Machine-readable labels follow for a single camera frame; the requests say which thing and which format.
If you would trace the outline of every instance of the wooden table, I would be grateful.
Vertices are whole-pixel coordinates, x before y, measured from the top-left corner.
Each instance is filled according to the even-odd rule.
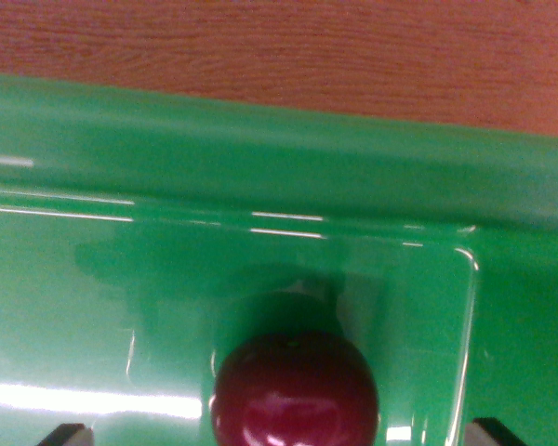
[[[0,0],[0,72],[558,136],[558,2]]]

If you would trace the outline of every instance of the red cherry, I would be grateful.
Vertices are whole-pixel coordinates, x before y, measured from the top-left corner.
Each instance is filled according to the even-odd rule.
[[[223,362],[211,420],[219,446],[369,446],[379,401],[362,354],[333,334],[267,334]]]

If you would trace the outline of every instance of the green surface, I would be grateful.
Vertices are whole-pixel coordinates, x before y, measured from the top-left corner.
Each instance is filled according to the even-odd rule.
[[[212,446],[278,290],[365,354],[377,445],[558,444],[558,139],[0,76],[0,444]]]

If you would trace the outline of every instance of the green plastic tray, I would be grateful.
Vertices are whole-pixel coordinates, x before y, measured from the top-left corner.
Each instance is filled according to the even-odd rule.
[[[212,446],[294,286],[336,292],[376,445],[558,445],[558,138],[0,76],[0,445]]]

